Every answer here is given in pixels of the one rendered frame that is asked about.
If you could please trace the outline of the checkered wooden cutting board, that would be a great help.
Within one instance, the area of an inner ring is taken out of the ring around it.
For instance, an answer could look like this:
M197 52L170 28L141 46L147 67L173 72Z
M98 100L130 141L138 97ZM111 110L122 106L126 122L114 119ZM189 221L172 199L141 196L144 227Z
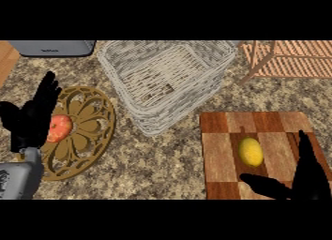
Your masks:
M262 198L240 179L243 173L272 177L286 186L293 185L300 159L302 133L309 136L332 194L332 172L303 112L204 112L200 115L200 128L210 200ZM265 159L257 167L247 166L238 155L238 145L247 137L259 141L263 149Z

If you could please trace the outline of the red apple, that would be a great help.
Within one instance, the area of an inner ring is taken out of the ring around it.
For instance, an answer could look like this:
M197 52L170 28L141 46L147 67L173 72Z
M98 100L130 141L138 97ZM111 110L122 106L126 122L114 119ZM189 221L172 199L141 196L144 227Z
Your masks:
M71 133L74 128L71 117L65 114L58 114L52 117L48 142L61 142Z

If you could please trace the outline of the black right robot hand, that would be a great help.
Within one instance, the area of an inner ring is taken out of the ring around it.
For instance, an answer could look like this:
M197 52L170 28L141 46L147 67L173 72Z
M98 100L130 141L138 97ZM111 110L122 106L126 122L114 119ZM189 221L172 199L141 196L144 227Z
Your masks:
M299 131L299 164L293 186L287 187L275 178L257 174L243 173L240 178L259 195L275 200L332 200L330 181L303 130Z

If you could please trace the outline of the round brown carved trivet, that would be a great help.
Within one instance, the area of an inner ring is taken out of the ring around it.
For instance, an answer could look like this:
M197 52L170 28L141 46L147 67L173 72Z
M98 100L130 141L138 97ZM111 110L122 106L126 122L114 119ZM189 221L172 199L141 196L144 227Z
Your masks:
M65 180L83 173L102 157L116 129L116 110L102 91L89 86L62 90L54 115L67 115L73 130L42 147L43 180Z

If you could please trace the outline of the grey appliance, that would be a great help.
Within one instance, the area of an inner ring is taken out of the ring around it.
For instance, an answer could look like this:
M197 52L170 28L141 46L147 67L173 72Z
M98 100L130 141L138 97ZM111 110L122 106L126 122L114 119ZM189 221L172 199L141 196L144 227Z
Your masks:
M96 43L95 40L11 40L11 45L26 57L89 56Z

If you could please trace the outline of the slatted wooden rack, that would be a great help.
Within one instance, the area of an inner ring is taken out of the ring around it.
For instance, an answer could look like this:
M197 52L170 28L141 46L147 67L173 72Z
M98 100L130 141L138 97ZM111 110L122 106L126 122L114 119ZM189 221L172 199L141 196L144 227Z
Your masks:
M252 78L332 79L332 40L256 40L240 42L250 63Z

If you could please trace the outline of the yellow lemon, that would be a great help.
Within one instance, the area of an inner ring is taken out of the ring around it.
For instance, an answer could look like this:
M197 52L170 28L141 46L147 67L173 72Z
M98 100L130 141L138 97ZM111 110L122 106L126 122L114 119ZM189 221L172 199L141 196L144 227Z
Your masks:
M257 139L246 137L238 145L238 155L243 162L257 167L263 162L263 150Z

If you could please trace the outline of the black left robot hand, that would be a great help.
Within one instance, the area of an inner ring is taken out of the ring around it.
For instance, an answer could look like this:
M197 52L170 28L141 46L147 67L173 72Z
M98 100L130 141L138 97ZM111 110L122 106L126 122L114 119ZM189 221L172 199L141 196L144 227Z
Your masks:
M0 118L3 127L11 132L14 153L28 147L40 148L45 145L61 91L57 74L49 71L34 97L23 107L8 101L0 101Z

